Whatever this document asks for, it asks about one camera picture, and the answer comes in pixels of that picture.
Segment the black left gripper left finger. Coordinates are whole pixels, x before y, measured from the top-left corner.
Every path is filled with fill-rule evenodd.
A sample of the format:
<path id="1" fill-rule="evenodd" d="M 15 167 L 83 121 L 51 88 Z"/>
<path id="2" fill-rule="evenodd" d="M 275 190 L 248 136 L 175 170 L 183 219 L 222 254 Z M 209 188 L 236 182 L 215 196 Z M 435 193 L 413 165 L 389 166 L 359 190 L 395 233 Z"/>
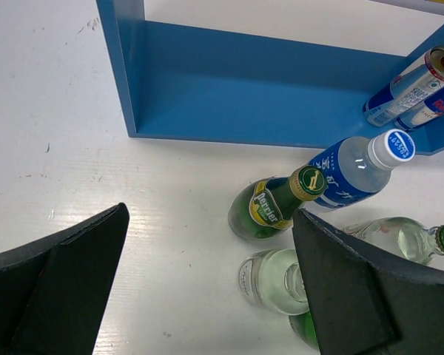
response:
<path id="1" fill-rule="evenodd" d="M 129 225 L 124 203 L 0 253 L 0 354 L 91 354 Z"/>

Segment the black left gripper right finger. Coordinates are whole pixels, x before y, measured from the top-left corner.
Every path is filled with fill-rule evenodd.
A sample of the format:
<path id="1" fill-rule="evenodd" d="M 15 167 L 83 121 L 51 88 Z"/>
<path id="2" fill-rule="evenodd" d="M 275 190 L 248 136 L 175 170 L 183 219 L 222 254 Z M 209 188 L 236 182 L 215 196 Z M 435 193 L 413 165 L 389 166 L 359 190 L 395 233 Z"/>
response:
<path id="1" fill-rule="evenodd" d="M 444 354 L 444 271 L 298 209 L 292 234 L 322 354 Z"/>

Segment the green Perrier glass bottle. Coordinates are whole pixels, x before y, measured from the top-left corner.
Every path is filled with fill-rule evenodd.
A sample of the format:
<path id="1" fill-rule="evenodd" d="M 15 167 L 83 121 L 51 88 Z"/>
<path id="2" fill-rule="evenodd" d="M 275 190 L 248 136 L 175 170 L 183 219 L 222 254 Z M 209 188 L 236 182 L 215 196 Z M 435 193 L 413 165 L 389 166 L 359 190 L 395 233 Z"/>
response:
<path id="1" fill-rule="evenodd" d="M 228 222 L 235 235 L 247 240 L 266 240 L 292 225 L 294 212 L 316 200 L 327 187 L 323 172 L 312 165 L 288 177 L 264 178 L 249 184 L 233 200 Z"/>

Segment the blue and yellow shelf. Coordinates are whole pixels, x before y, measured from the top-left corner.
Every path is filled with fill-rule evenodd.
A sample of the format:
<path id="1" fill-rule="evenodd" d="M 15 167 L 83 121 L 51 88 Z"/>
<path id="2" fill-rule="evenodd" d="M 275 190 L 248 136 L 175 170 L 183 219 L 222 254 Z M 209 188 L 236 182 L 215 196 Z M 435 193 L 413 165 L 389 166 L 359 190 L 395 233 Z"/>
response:
<path id="1" fill-rule="evenodd" d="M 361 108 L 435 44 L 407 56 L 149 21 L 142 1 L 99 1 L 127 133 L 326 148 L 374 137 Z"/>

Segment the green glass bottle red label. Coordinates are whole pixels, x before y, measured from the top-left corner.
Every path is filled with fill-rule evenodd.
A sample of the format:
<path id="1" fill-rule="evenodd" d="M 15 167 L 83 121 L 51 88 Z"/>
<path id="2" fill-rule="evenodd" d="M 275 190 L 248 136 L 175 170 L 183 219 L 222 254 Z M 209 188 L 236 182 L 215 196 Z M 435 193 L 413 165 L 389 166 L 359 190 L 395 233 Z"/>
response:
<path id="1" fill-rule="evenodd" d="M 296 316 L 289 316 L 289 324 L 294 333 L 303 342 L 305 342 L 310 348 L 319 351 L 317 334 L 310 311 Z"/>

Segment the clear Chang glass bottle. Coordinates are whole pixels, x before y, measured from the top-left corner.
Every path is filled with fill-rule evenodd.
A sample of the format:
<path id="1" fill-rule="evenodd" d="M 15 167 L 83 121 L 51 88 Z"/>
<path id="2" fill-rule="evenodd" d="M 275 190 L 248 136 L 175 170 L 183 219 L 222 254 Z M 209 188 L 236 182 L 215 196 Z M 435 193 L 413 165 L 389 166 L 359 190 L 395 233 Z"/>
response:
<path id="1" fill-rule="evenodd" d="M 407 217 L 385 217 L 347 226 L 343 232 L 425 266 L 436 255 L 444 257 L 444 225 L 427 227 Z"/>
<path id="2" fill-rule="evenodd" d="M 238 286 L 245 298 L 278 314 L 297 316 L 309 310 L 306 290 L 292 248 L 253 254 L 238 270 Z"/>

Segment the plastic water bottle blue label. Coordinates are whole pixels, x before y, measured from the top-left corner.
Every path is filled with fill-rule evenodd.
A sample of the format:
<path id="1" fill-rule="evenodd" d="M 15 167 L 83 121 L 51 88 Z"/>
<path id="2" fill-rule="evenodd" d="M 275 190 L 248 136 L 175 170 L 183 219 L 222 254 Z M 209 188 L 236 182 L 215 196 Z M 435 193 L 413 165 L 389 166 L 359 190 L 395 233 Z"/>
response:
<path id="1" fill-rule="evenodd" d="M 314 214 L 333 212 L 368 199 L 386 187 L 393 169 L 415 154 L 415 142 L 400 129 L 390 129 L 374 138 L 345 138 L 309 161 L 322 170 L 327 187 L 305 209 Z"/>

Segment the blue silver Red Bull can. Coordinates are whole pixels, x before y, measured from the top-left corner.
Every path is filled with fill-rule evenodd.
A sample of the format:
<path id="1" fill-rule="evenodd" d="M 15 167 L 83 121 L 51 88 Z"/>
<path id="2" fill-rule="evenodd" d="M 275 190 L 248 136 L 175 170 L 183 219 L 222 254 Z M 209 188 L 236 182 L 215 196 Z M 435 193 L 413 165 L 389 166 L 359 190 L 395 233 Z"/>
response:
<path id="1" fill-rule="evenodd" d="M 444 115 L 444 87 L 394 120 L 398 129 L 412 132 Z"/>

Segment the silver blue energy drink can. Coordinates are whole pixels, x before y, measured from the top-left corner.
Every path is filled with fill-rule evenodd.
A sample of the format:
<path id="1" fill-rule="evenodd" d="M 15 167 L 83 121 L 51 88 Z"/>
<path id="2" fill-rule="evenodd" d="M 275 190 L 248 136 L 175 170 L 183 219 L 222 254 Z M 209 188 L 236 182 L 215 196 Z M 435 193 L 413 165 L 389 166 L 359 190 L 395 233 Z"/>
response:
<path id="1" fill-rule="evenodd" d="M 364 103 L 362 113 L 382 127 L 444 88 L 444 46 L 427 50 Z"/>

